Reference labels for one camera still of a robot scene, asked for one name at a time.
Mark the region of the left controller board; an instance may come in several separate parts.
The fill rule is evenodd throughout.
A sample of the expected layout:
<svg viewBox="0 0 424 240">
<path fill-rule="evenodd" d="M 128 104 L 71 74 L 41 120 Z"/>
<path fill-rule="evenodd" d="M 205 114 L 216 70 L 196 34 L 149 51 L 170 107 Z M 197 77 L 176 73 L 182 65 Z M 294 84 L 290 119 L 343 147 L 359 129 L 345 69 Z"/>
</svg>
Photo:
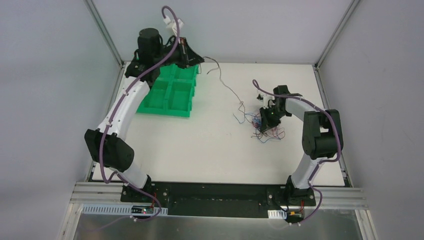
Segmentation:
<svg viewBox="0 0 424 240">
<path fill-rule="evenodd" d="M 133 205 L 131 207 L 131 213 L 135 216 L 152 215 L 154 213 L 154 207 Z"/>
</svg>

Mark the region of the right controller board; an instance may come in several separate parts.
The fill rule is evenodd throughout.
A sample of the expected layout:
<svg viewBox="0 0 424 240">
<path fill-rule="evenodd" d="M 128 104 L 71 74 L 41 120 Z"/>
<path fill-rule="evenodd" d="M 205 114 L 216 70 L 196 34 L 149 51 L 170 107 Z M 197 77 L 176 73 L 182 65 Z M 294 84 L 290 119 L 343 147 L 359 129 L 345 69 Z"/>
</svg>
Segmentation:
<svg viewBox="0 0 424 240">
<path fill-rule="evenodd" d="M 288 221 L 302 221 L 304 219 L 304 214 L 302 211 L 290 211 L 287 213 L 286 219 Z"/>
</svg>

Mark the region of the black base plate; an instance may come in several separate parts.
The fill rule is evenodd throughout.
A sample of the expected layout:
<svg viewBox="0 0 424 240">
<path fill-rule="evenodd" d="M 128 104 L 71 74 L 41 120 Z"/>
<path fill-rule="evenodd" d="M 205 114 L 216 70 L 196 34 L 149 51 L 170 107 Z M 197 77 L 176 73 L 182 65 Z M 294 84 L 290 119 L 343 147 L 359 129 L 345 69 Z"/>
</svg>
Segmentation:
<svg viewBox="0 0 424 240">
<path fill-rule="evenodd" d="M 147 187 L 147 193 L 153 195 L 153 183 Z M 129 186 L 124 186 L 128 191 L 136 194 L 142 194 Z M 152 203 L 150 206 L 168 208 L 168 215 L 171 216 L 191 216 L 191 217 L 224 217 L 224 218 L 266 218 L 268 210 L 280 210 L 281 208 L 290 207 L 295 209 L 300 206 L 282 206 L 279 203 L 273 203 L 271 206 L 264 206 L 249 200 L 190 200 L 178 199 L 176 204 L 170 207 L 163 206 L 160 201 Z"/>
</svg>

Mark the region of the aluminium frame rail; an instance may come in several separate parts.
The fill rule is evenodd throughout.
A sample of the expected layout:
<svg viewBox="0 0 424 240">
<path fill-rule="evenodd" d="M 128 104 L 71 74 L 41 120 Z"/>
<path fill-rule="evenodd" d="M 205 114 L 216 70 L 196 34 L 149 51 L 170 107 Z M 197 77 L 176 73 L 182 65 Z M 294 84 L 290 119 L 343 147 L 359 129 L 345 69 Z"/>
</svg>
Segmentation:
<svg viewBox="0 0 424 240">
<path fill-rule="evenodd" d="M 364 191 L 352 187 L 317 187 L 313 194 L 296 199 L 284 196 L 284 185 L 278 184 L 223 184 L 154 182 L 152 192 L 164 207 L 177 203 L 178 199 L 195 201 L 253 201 L 269 207 L 282 206 L 314 207 L 321 209 L 367 210 L 369 208 Z M 77 182 L 70 199 L 71 203 L 87 204 L 147 204 L 152 199 L 140 193 L 128 191 L 123 183 Z"/>
</svg>

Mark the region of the right white slotted duct piece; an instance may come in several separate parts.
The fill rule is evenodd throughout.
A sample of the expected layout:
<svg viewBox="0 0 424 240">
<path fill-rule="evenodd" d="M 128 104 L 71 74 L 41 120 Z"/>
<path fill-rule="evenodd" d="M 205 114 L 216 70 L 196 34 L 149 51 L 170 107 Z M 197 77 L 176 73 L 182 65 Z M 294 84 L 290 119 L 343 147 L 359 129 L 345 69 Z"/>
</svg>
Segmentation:
<svg viewBox="0 0 424 240">
<path fill-rule="evenodd" d="M 283 210 L 268 210 L 267 215 L 269 219 L 279 219 L 279 220 L 287 219 L 287 212 Z"/>
</svg>

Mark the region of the green compartment tray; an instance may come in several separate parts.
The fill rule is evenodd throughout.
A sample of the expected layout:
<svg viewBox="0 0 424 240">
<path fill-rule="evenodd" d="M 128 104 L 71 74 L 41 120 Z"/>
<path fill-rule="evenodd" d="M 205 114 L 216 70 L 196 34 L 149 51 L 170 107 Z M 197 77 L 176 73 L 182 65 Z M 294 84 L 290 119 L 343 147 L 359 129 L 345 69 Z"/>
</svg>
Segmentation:
<svg viewBox="0 0 424 240">
<path fill-rule="evenodd" d="M 136 113 L 189 118 L 198 74 L 199 65 L 184 69 L 175 64 L 161 67 L 159 77 Z"/>
</svg>

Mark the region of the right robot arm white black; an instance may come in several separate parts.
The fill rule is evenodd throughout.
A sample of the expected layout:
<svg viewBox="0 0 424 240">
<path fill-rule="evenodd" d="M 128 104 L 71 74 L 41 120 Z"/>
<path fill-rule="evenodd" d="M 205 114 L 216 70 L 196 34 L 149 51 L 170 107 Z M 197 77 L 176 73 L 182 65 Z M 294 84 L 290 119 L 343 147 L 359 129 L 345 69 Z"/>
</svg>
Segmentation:
<svg viewBox="0 0 424 240">
<path fill-rule="evenodd" d="M 313 181 L 324 163 L 337 162 L 343 149 L 340 113 L 322 109 L 298 93 L 290 93 L 286 85 L 273 92 L 258 89 L 259 130 L 264 133 L 280 125 L 283 117 L 295 116 L 302 121 L 301 145 L 303 156 L 284 188 L 274 194 L 274 201 L 286 206 L 314 206 Z"/>
</svg>

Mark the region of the controller board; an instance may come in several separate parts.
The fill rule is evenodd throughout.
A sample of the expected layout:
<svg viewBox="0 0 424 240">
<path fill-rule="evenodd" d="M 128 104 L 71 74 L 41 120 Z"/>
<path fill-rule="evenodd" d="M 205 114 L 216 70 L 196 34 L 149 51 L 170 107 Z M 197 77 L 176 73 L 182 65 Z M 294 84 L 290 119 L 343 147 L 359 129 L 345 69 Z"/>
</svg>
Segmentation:
<svg viewBox="0 0 424 240">
<path fill-rule="evenodd" d="M 288 221 L 302 221 L 304 219 L 304 214 L 302 211 L 290 211 L 287 213 L 286 219 Z"/>
<path fill-rule="evenodd" d="M 131 207 L 131 213 L 135 216 L 152 215 L 154 213 L 154 207 L 133 205 Z"/>
</svg>

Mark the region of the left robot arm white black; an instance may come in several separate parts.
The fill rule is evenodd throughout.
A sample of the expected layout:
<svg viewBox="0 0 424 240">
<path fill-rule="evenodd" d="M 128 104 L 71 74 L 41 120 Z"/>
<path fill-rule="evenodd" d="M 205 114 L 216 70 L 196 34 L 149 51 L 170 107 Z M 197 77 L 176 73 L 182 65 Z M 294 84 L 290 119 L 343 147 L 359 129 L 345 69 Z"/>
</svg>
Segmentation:
<svg viewBox="0 0 424 240">
<path fill-rule="evenodd" d="M 204 58 L 192 50 L 183 36 L 175 34 L 163 43 L 155 28 L 142 29 L 137 46 L 124 74 L 129 85 L 121 90 L 98 127 L 86 130 L 84 140 L 92 160 L 101 166 L 104 182 L 112 180 L 105 176 L 104 169 L 107 168 L 113 176 L 120 176 L 134 187 L 134 197 L 144 203 L 152 198 L 152 180 L 134 161 L 135 151 L 125 142 L 130 123 L 160 76 L 161 67 L 176 65 L 186 69 L 203 63 Z"/>
</svg>

